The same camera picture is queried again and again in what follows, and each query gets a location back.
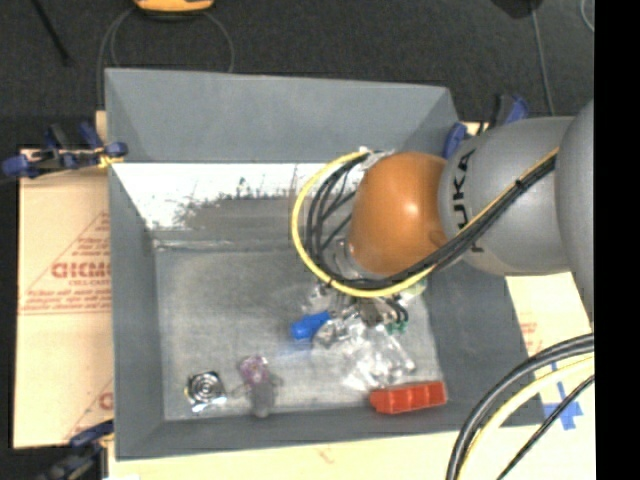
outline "purple object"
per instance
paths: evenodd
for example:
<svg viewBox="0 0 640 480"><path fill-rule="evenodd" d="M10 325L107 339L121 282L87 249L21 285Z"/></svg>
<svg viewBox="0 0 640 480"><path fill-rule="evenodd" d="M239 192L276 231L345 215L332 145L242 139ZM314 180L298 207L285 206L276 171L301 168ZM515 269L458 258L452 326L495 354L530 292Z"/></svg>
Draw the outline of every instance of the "purple object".
<svg viewBox="0 0 640 480"><path fill-rule="evenodd" d="M244 359L238 366L240 375L248 388L251 399L251 412L258 418L266 418L275 405L275 378L267 366L266 358L253 355Z"/></svg>

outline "cable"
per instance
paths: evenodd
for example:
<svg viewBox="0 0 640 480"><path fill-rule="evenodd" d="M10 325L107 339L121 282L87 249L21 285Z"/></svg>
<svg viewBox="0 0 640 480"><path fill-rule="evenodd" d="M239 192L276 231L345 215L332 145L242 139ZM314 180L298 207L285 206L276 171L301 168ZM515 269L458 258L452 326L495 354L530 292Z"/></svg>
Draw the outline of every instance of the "cable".
<svg viewBox="0 0 640 480"><path fill-rule="evenodd" d="M53 41L54 46L58 50L58 53L60 54L60 59L62 60L62 64L67 67L73 66L75 64L73 57L71 57L66 47L64 46L62 40L60 39L60 36L58 35L58 32L56 31L55 27L53 26L53 23L51 23L51 20L49 19L47 12L42 6L42 3L40 2L40 0L31 0L31 3L33 4L33 7L36 10L36 13L38 14L40 21L44 25L44 28L49 33L49 37L51 38L51 41Z"/></svg>
<svg viewBox="0 0 640 480"><path fill-rule="evenodd" d="M511 462L502 470L502 473L498 476L496 480L503 480L509 472L524 458L527 452L535 445L538 440L546 433L551 425L560 417L562 412L568 407L568 405L573 402L580 394L587 389L593 382L595 381L596 376L591 375L585 380L583 380L571 393L569 393L563 400L558 404L558 406L549 414L547 419L544 420L542 425L531 435L529 440L520 448L518 453L515 455Z"/></svg>
<svg viewBox="0 0 640 480"><path fill-rule="evenodd" d="M547 373L522 388L515 396L510 398L502 407L500 407L500 409L498 409L487 421L486 425L484 425L484 427L474 436L474 439L467 450L465 460L461 464L459 476L464 477L464 472L467 470L472 457L474 457L479 444L485 440L488 435L500 428L500 426L507 421L509 416L511 416L527 400L530 400L546 387L555 384L570 375L581 373L584 370L593 371L593 369L594 359L593 356L589 356Z"/></svg>
<svg viewBox="0 0 640 480"><path fill-rule="evenodd" d="M111 64L114 66L119 66L120 63L118 61L118 58L116 55L116 48L115 48L117 32L120 29L120 26L122 25L124 20L126 20L135 10L136 10L135 7L131 7L123 11L122 13L120 13L111 22L111 24L109 25L109 28L107 29L104 36L102 37L100 48L98 50L98 61L96 63L96 105L99 110L104 109L104 105L105 105L104 68L105 68L107 46L109 47L109 58L110 58ZM215 24L224 35L227 41L227 45L229 47L229 56L230 56L229 67L227 68L227 72L232 73L235 67L236 52L235 52L235 47L233 45L231 36L229 35L229 32L227 32L227 29L224 27L224 25L217 18L212 16L210 13L203 12L201 13L201 15L207 18L213 24Z"/></svg>
<svg viewBox="0 0 640 480"><path fill-rule="evenodd" d="M551 87L549 84L549 77L547 76L547 63L544 60L544 53L542 51L542 39L540 38L540 27L538 26L538 15L533 4L529 2L529 10L531 12L531 20L533 22L533 30L536 35L536 46L538 48L538 58L540 59L540 71L542 73L542 85L544 87L544 93L547 98L547 106L549 113L555 115L556 111L553 106L553 99L551 98Z"/></svg>
<svg viewBox="0 0 640 480"><path fill-rule="evenodd" d="M589 18L587 18L587 13L584 10L584 6L586 3L587 0L580 0L580 16L582 16L582 21L584 21L584 24L589 28L589 30L591 30L591 32L595 34L596 27L594 27L593 23L589 21Z"/></svg>
<svg viewBox="0 0 640 480"><path fill-rule="evenodd" d="M113 34L114 30L117 30L118 27L122 24L122 22L135 10L135 7L131 7L126 11L123 11L119 14L115 20L111 22L109 28L105 32L104 36L102 36L102 41L100 42L100 48L98 50L98 62L96 63L96 105L98 110L104 109L104 61L105 61L105 53L107 49L107 44L109 43L109 39Z"/></svg>
<svg viewBox="0 0 640 480"><path fill-rule="evenodd" d="M540 368L550 365L554 361L562 361L581 354L592 353L594 351L594 343L593 333L557 343L530 357L505 375L484 395L462 425L451 451L446 480L456 480L458 478L461 463L477 429L505 392L520 382L521 379L533 374Z"/></svg>
<svg viewBox="0 0 640 480"><path fill-rule="evenodd" d="M303 245L302 240L300 239L298 229L299 215L304 199L307 197L311 188L318 182L318 180L325 176L326 173L337 166L341 166L338 171L336 171L340 172L341 169L345 168L346 164L355 160L362 161L362 158L368 156L370 152L364 151L344 155L320 169L320 171L307 181L298 194L291 214L291 234L294 246L296 247L298 255L304 264L316 275L316 277L327 283L329 286L332 286L347 295L371 298L385 297L399 293L413 286L415 283L433 272L436 268L442 268L443 266L455 261L455 259L466 251L520 195L526 192L528 188L544 177L548 172L553 170L555 167L557 151L558 148L555 148L535 165L525 171L516 179L513 185L505 188L501 194L499 194L489 203L489 205L471 219L452 240L447 242L447 244L440 247L423 261L409 267L408 269L385 279L377 280L348 279L340 273L329 271L326 264L317 264L317 258L314 257L315 254L310 249L310 243L312 244L313 240L310 239L309 235L306 237L305 245ZM331 180L330 184L333 184L333 186L335 186L339 179L332 178L335 174L336 173L333 173L329 177ZM309 209L310 214L307 216L307 233L310 226L313 227L313 212L314 207L317 204L317 199L318 197L316 195L312 201L311 208Z"/></svg>

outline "yellow cable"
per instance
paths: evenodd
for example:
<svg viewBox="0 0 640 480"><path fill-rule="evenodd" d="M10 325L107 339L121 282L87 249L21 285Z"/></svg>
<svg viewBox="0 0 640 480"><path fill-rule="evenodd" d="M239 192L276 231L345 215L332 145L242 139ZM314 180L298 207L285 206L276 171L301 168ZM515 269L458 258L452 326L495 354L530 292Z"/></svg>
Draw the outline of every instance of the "yellow cable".
<svg viewBox="0 0 640 480"><path fill-rule="evenodd" d="M458 475L458 478L464 478L464 473L465 471L467 471L472 457L474 457L474 454L477 452L478 444L483 440L486 440L487 436L494 433L498 428L500 428L500 426L502 426L502 424L509 418L509 416L511 416L522 404L537 395L543 389L565 379L566 377L569 377L570 375L580 373L584 370L589 370L589 375L591 375L593 373L594 367L594 356L593 354L590 354L589 356L577 362L567 364L555 371L543 375L542 377L534 380L531 384L525 386L512 398L507 400L507 402L502 407L500 407L500 409L498 409L495 414L491 416L491 418L489 418L487 423L474 436L471 444L469 445L464 461L460 466L460 474Z"/></svg>
<svg viewBox="0 0 640 480"><path fill-rule="evenodd" d="M530 172L532 172L533 170L537 169L540 165L542 165L544 162L546 162L551 157L553 157L558 152L558 149L559 148L555 148L553 151L548 153L544 158L542 158L540 161L538 161L535 165L533 165L532 167L527 169L522 175L520 175L520 177L518 178L517 181L521 181ZM309 180L304 184L304 186L300 190L300 193L298 194L298 197L296 198L295 204L293 205L293 210L291 212L291 237L293 239L293 245L295 246L296 251L298 252L298 255L302 259L303 263L321 281L329 284L331 287L335 288L336 290L338 290L338 291L340 291L342 293L346 293L347 295L351 295L352 297L362 297L362 298L388 297L388 296L394 295L396 293L399 293L401 291L404 291L404 290L410 288L411 286L413 286L414 284L416 284L418 281L421 281L423 278L428 276L436 268L437 265L432 265L432 266L422 270L421 272L418 272L417 274L414 274L411 277L408 277L404 281L396 283L393 286L389 286L387 288L379 288L379 289L374 289L374 290L360 290L360 289L353 288L351 286L347 286L347 285L345 285L343 283L340 283L338 281L333 280L332 277L329 274L327 274L324 270L322 270L320 267L318 267L318 265L316 265L313 262L313 260L311 259L311 257L307 254L307 251L305 251L304 246L302 245L302 240L300 238L300 231L298 229L298 221L299 221L299 217L300 217L300 211L302 210L302 205L304 203L304 200L307 197L307 194L313 188L313 186L318 182L318 180L320 180L326 173L328 173L329 171L337 168L338 166L340 166L342 164L346 164L347 162L350 162L351 160L355 160L356 158L360 158L361 156L367 155L369 153L370 153L369 151L357 151L357 152L354 152L354 153L348 153L346 155L343 155L343 156L341 156L339 158L336 158L335 160L329 162L325 166L323 166L322 169L320 169L311 178L309 178ZM474 224L478 219L480 219L493 206L495 206L495 204L509 190L511 190L512 187L513 187L513 185L505 188L493 201L491 201L491 203L489 203L482 211L480 211L480 213L478 213L474 218L472 218L463 229L466 229L467 227L469 227L472 224Z"/></svg>

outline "blue object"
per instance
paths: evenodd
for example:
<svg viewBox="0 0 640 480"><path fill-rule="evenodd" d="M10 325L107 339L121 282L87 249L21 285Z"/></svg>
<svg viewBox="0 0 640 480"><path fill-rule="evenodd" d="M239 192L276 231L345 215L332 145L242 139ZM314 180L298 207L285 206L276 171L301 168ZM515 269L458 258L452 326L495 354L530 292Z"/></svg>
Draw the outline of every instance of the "blue object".
<svg viewBox="0 0 640 480"><path fill-rule="evenodd" d="M451 158L451 156L460 147L460 144L462 143L466 135L467 135L467 127L460 122L455 123L451 127L451 130L449 130L449 133L447 134L447 138L445 139L442 156L447 159Z"/></svg>
<svg viewBox="0 0 640 480"><path fill-rule="evenodd" d="M289 328L291 337L294 340L311 339L330 318L328 311L303 316L300 320L291 324Z"/></svg>
<svg viewBox="0 0 640 480"><path fill-rule="evenodd" d="M129 152L124 142L113 142L106 146L98 132L87 121L79 125L85 145L77 148L67 138L58 124L52 124L44 134L44 147L30 157L16 155L2 162L2 171L8 177L36 178L42 174L68 169L80 169L98 165L102 158L121 158Z"/></svg>
<svg viewBox="0 0 640 480"><path fill-rule="evenodd" d="M71 448L81 448L101 437L113 434L113 420L104 421L73 436L69 441Z"/></svg>
<svg viewBox="0 0 640 480"><path fill-rule="evenodd" d="M88 121L82 121L78 125L78 130L80 131L80 135L82 135L82 138L91 149L98 149L104 146L104 143L98 135L98 132L93 126L89 124Z"/></svg>
<svg viewBox="0 0 640 480"><path fill-rule="evenodd" d="M129 147L124 142L112 142L104 147L104 152L110 158L120 158L129 152Z"/></svg>
<svg viewBox="0 0 640 480"><path fill-rule="evenodd" d="M503 124L513 123L526 119L529 116L529 105L520 96L512 96L513 103L511 104L511 110L505 117Z"/></svg>
<svg viewBox="0 0 640 480"><path fill-rule="evenodd" d="M558 365L555 363L551 363L551 370L556 371L558 369ZM565 392L564 385L562 382L558 382L558 394L561 399L565 399L567 397L567 393ZM553 411L556 410L560 403L547 403L543 404L542 408L544 409L545 417L548 417ZM562 422L562 428L564 430L573 430L576 428L575 417L576 416L584 416L582 409L580 408L580 404L576 401L570 402L567 407L565 407L564 411L560 413L560 421Z"/></svg>
<svg viewBox="0 0 640 480"><path fill-rule="evenodd" d="M38 169L31 165L26 155L16 155L4 160L2 162L2 172L5 176L15 178L23 176L35 178L38 175Z"/></svg>

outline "red marking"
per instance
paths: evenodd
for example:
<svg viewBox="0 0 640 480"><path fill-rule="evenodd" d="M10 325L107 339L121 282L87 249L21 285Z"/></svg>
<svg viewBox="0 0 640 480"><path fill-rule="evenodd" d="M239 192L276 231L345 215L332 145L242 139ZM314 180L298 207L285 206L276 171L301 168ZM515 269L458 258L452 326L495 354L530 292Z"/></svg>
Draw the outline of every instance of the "red marking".
<svg viewBox="0 0 640 480"><path fill-rule="evenodd" d="M113 393L111 391L102 393L98 399L98 404L100 405L100 409L113 411Z"/></svg>

